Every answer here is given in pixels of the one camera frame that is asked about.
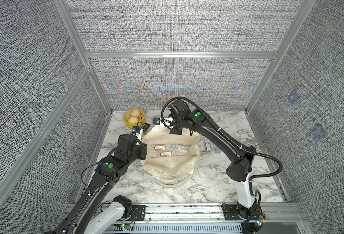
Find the clear compass case blue parts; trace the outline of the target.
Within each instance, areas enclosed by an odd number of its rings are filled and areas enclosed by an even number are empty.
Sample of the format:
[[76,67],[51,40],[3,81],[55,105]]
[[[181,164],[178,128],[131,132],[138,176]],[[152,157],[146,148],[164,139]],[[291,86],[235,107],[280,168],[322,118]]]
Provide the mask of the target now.
[[189,147],[179,144],[170,144],[170,149],[180,153],[188,153],[189,151]]

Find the clear compass case third row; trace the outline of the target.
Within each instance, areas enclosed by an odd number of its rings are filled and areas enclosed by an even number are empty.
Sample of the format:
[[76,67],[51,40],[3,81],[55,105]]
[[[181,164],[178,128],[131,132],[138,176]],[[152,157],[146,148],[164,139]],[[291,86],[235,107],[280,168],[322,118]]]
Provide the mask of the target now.
[[174,152],[174,151],[164,151],[164,152],[158,153],[157,155],[159,157],[170,157],[170,156],[175,156],[176,152]]

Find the cream canvas tote bag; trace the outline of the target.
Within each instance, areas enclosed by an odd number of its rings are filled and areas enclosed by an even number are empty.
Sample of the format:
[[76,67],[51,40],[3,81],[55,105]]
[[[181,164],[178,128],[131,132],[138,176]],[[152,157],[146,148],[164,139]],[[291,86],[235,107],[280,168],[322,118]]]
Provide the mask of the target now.
[[200,162],[201,138],[198,133],[191,135],[188,129],[183,129],[181,135],[173,135],[167,128],[153,127],[142,137],[148,149],[141,167],[162,187],[180,186],[192,178]]

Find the clear compass case second row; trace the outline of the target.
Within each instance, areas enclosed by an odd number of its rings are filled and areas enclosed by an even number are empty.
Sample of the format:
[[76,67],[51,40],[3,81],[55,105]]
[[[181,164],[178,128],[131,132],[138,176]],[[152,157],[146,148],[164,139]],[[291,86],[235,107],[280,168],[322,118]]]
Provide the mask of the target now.
[[169,145],[152,145],[151,146],[151,150],[154,150],[154,151],[163,151],[163,150],[168,150],[169,149]]

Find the clear compass case white label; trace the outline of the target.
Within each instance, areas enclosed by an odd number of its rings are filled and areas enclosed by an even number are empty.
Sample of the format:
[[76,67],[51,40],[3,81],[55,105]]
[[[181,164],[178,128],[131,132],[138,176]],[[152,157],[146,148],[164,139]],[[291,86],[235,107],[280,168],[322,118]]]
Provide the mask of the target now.
[[221,154],[221,150],[218,147],[215,147],[214,153],[219,155],[219,154]]

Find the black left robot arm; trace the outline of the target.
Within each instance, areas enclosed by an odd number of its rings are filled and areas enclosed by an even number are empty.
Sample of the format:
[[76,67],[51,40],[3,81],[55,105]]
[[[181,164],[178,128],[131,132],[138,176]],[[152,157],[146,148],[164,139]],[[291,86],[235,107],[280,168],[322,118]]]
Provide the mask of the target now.
[[95,169],[88,190],[81,196],[66,218],[46,234],[83,234],[104,197],[128,171],[135,160],[145,160],[147,144],[118,146],[102,158]]

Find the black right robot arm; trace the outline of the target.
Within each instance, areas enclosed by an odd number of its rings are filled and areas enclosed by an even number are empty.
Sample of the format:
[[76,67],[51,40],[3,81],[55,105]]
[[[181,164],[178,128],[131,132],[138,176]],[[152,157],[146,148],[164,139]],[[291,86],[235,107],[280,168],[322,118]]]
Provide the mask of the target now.
[[230,160],[226,174],[235,181],[237,189],[237,208],[242,219],[248,219],[254,215],[257,209],[257,199],[250,188],[250,172],[256,149],[238,142],[226,133],[215,121],[203,110],[190,110],[188,107],[179,109],[169,107],[169,114],[173,118],[173,127],[178,129],[187,128],[197,132],[217,146]]

